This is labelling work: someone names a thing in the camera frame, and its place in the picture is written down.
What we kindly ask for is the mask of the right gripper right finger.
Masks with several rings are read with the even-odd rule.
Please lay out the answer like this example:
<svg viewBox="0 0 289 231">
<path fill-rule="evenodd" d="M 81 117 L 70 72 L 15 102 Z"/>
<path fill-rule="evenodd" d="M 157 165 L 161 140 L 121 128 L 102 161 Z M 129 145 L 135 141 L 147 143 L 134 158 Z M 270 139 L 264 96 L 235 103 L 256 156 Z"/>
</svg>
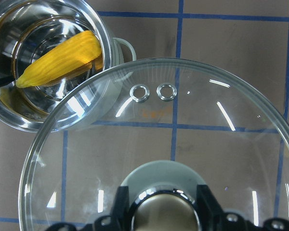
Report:
<svg viewBox="0 0 289 231">
<path fill-rule="evenodd" d="M 289 231 L 289 221 L 270 218 L 256 226 L 235 212 L 225 212 L 207 185 L 197 186 L 196 213 L 202 231 Z"/>
</svg>

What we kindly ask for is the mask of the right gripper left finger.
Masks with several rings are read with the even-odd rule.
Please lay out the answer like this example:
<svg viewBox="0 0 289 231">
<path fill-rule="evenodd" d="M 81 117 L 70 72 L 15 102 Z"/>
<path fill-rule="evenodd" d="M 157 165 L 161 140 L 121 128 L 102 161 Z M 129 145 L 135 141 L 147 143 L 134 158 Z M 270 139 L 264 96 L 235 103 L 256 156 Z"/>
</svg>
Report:
<svg viewBox="0 0 289 231">
<path fill-rule="evenodd" d="M 130 231 L 129 187 L 119 186 L 109 215 L 98 217 L 80 231 Z"/>
</svg>

